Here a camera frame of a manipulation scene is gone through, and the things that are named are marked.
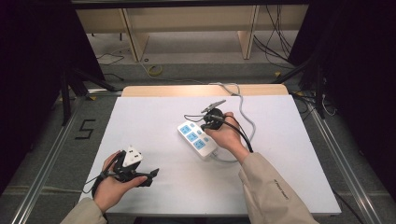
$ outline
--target beige sleeve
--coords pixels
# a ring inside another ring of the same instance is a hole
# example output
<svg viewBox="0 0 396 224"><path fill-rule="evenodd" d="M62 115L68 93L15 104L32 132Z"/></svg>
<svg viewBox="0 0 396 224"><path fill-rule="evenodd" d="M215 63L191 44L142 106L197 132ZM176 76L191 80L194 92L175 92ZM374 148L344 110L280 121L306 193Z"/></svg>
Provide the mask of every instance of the beige sleeve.
<svg viewBox="0 0 396 224"><path fill-rule="evenodd" d="M317 223L303 201L259 153L248 155L239 172L252 224Z"/></svg>
<svg viewBox="0 0 396 224"><path fill-rule="evenodd" d="M61 222L62 224L105 224L107 221L102 215L102 211L90 198L84 198L74 207Z"/></svg>

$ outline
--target white power strip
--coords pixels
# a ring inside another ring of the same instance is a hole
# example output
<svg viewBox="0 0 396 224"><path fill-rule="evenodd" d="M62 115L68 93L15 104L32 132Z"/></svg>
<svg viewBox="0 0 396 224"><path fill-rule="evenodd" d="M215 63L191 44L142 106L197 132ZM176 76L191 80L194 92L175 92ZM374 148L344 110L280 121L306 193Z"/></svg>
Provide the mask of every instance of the white power strip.
<svg viewBox="0 0 396 224"><path fill-rule="evenodd" d="M177 126L178 132L203 158L207 158L218 145L209 135L202 131L201 127L192 121L186 121Z"/></svg>

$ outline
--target left hand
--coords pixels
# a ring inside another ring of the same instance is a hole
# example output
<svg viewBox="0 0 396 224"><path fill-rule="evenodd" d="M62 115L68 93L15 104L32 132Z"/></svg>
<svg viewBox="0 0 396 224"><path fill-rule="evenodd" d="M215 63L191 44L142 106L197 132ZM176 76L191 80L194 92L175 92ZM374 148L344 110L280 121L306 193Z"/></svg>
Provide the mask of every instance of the left hand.
<svg viewBox="0 0 396 224"><path fill-rule="evenodd" d="M119 152L112 154L105 160L102 170L106 169L108 164L113 160L114 157L117 156L118 153ZM113 171L113 168L114 164L110 166L109 171ZM99 184L93 200L98 205L102 213L105 213L109 208L116 205L120 201L126 191L139 186L146 180L146 176L139 176L132 179L131 181L121 183L114 177L109 176Z"/></svg>

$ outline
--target hand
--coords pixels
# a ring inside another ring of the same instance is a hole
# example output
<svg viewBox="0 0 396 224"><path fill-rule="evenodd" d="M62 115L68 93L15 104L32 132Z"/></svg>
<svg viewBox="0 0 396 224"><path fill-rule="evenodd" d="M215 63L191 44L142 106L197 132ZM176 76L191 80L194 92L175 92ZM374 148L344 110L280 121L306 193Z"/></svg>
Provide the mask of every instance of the hand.
<svg viewBox="0 0 396 224"><path fill-rule="evenodd" d="M225 121L239 129L238 122L233 118L233 112L227 112L224 116L226 116ZM240 134L229 125L222 124L218 130L205 129L205 132L215 140L219 147L229 150L241 164L249 154L242 145Z"/></svg>
<svg viewBox="0 0 396 224"><path fill-rule="evenodd" d="M105 170L108 164L113 160L114 157L117 156L119 152L112 154L110 157L105 160L102 170ZM113 171L114 164L112 164L109 168L110 171ZM134 187L139 186L143 182L147 180L146 176L139 176L131 181L121 183L116 180L114 177L109 176L105 178L98 186L93 200L98 205L102 213L105 213L107 209L116 205L126 191L132 189Z"/></svg>

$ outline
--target white table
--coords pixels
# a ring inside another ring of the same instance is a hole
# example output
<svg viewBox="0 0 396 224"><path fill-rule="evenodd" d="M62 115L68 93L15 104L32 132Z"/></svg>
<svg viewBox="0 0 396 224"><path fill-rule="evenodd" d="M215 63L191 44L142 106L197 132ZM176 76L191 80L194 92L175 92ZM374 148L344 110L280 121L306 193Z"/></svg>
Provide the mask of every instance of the white table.
<svg viewBox="0 0 396 224"><path fill-rule="evenodd" d="M144 160L137 171L160 168L149 188L132 189L108 213L134 216L245 216L239 163L203 161L184 142L177 126L184 115L199 115L211 103L233 111L250 135L252 128L238 110L236 96L121 97L115 104L88 179L101 171L103 161L118 149L133 145ZM271 162L316 216L341 213L323 173L298 110L289 95L245 96L244 112L257 125L253 150ZM233 157L224 149L219 156ZM81 198L91 195L81 194Z"/></svg>

